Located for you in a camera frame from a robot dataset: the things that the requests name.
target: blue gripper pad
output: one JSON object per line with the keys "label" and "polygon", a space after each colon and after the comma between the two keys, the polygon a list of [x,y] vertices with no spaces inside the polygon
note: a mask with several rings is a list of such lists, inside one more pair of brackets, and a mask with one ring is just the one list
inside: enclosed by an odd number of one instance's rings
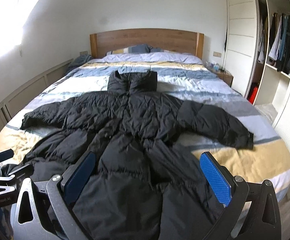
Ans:
{"label": "blue gripper pad", "polygon": [[203,153],[201,155],[199,163],[218,201],[228,206],[232,198],[230,185],[226,182],[223,175],[207,154]]}
{"label": "blue gripper pad", "polygon": [[89,153],[66,183],[64,187],[64,200],[67,205],[76,202],[95,168],[95,163],[95,154]]}

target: bed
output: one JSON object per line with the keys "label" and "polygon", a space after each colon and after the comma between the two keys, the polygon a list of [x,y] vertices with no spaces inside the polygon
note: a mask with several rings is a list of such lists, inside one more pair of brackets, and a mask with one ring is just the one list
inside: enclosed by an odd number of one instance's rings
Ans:
{"label": "bed", "polygon": [[[200,59],[204,43],[202,33],[130,29],[91,34],[90,41],[95,59],[48,87],[2,129],[0,151],[11,148],[15,154],[0,165],[20,163],[41,138],[56,130],[51,127],[20,130],[27,112],[82,93],[106,90],[109,75],[114,70],[119,73],[152,70],[158,73],[158,91],[180,99],[222,107],[254,133],[255,146],[253,150],[236,150],[190,133],[182,134],[178,143],[185,145],[197,158],[203,152],[210,151],[233,175],[241,175],[248,182],[260,183],[270,179],[278,201],[284,198],[290,186],[290,153],[271,124],[245,98],[203,66]],[[105,56],[107,51],[142,43],[170,52]],[[247,208],[248,204],[242,217],[247,213]]]}

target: black puffer jacket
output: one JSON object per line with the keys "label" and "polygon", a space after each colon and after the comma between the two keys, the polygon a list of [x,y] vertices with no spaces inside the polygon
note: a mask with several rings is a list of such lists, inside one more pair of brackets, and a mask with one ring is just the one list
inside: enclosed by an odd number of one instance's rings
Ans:
{"label": "black puffer jacket", "polygon": [[[172,145],[192,131],[236,148],[253,148],[253,134],[221,108],[156,92],[157,73],[112,73],[108,91],[41,106],[22,129],[62,128],[35,145],[23,164],[34,181],[62,174],[85,151],[96,171],[73,207],[93,239],[201,239],[223,206],[198,160]],[[18,168],[3,167],[4,174]]]}

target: nightstand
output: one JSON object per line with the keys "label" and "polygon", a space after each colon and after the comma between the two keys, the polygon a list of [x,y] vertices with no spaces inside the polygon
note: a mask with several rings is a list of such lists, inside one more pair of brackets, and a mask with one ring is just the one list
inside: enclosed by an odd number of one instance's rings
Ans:
{"label": "nightstand", "polygon": [[212,73],[216,74],[219,79],[222,79],[230,87],[232,86],[233,76],[228,71],[221,72],[220,70],[216,71],[215,69],[210,69],[210,68],[209,68],[209,70]]}

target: wardrobe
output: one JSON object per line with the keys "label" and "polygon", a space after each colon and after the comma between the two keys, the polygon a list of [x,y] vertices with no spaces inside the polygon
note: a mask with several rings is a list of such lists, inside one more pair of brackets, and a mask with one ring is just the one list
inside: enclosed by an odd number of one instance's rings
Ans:
{"label": "wardrobe", "polygon": [[[227,9],[224,67],[234,76],[232,88],[246,98],[254,94],[251,102],[290,150],[290,0],[228,0]],[[279,53],[282,60],[273,60],[273,40],[280,30],[289,41]]]}

